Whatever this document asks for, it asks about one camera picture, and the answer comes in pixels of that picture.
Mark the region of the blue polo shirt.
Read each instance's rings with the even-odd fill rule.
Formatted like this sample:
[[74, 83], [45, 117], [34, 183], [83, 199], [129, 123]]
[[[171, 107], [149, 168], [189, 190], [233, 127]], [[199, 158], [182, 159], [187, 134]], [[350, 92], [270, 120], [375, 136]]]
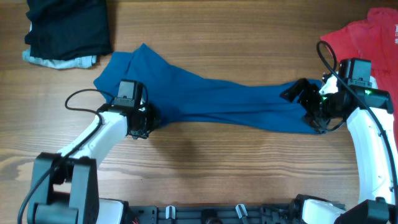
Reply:
[[304, 123], [305, 109], [280, 94], [281, 85], [246, 86], [226, 80], [200, 77], [169, 64], [146, 44], [137, 50], [112, 54], [94, 86], [117, 95], [121, 80], [143, 83], [150, 103], [159, 110], [161, 125], [176, 122], [211, 122], [251, 126], [282, 133], [315, 134]]

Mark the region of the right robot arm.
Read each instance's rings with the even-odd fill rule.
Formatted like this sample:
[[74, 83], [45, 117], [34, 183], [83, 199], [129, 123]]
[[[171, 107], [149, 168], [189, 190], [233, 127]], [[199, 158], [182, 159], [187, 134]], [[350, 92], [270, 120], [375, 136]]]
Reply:
[[317, 133], [341, 118], [351, 134], [359, 173], [357, 206], [345, 211], [322, 199], [298, 197], [292, 219], [302, 223], [397, 223], [397, 150], [390, 94], [379, 90], [369, 60], [342, 60], [319, 88], [302, 78], [280, 94], [306, 110], [304, 121]]

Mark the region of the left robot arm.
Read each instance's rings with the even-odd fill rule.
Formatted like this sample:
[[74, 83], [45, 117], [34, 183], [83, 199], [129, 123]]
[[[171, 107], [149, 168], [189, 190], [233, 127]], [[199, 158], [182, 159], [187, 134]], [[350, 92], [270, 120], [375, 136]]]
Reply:
[[148, 138], [159, 127], [160, 116], [149, 103], [146, 86], [134, 80], [121, 80], [118, 94], [94, 114], [72, 143], [35, 158], [18, 223], [23, 217], [34, 224], [139, 223], [128, 202], [100, 198], [97, 169], [126, 136]]

